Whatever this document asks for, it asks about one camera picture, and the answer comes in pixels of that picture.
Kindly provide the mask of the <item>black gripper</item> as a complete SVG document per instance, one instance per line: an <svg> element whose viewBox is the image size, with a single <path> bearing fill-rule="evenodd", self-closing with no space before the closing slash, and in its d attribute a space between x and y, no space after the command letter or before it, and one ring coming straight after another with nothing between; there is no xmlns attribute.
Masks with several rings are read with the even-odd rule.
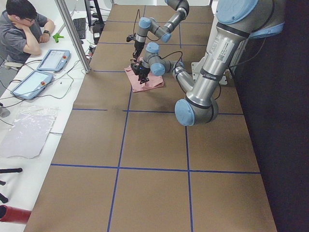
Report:
<svg viewBox="0 0 309 232"><path fill-rule="evenodd" d="M144 82L147 83L149 81L148 74L150 73L150 68L146 68L140 65L138 67L138 71L139 71L140 85L143 84Z"/></svg>
<svg viewBox="0 0 309 232"><path fill-rule="evenodd" d="M140 57L140 54L144 49L144 42L139 42L135 40L134 47L135 47L135 51L132 54L132 56L133 56L133 59L136 60Z"/></svg>

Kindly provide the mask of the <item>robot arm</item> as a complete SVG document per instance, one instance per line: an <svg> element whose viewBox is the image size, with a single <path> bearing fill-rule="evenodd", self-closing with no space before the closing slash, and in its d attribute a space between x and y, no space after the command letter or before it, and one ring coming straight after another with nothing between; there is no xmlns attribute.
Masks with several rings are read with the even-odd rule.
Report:
<svg viewBox="0 0 309 232"><path fill-rule="evenodd" d="M148 33L167 43L171 39L172 32L189 15L190 6L186 0L166 0L165 4L174 10L174 14L166 23L159 23L154 17L141 17L137 31L127 36L127 42L134 41L134 52L132 54L134 61L140 57Z"/></svg>
<svg viewBox="0 0 309 232"><path fill-rule="evenodd" d="M175 116L184 126L209 123L218 114L213 98L224 72L239 44L246 39L265 38L282 32L286 2L283 0L221 0L216 9L217 34L208 54L201 60L198 76L194 79L180 61L167 61L159 56L159 45L146 43L148 33L167 42L171 33L189 14L185 0L169 0L168 6L175 14L163 26L152 18L142 17L139 29L133 36L133 58L142 57L132 66L141 83L148 81L148 74L162 76L170 73L177 80L185 98L175 104Z"/></svg>

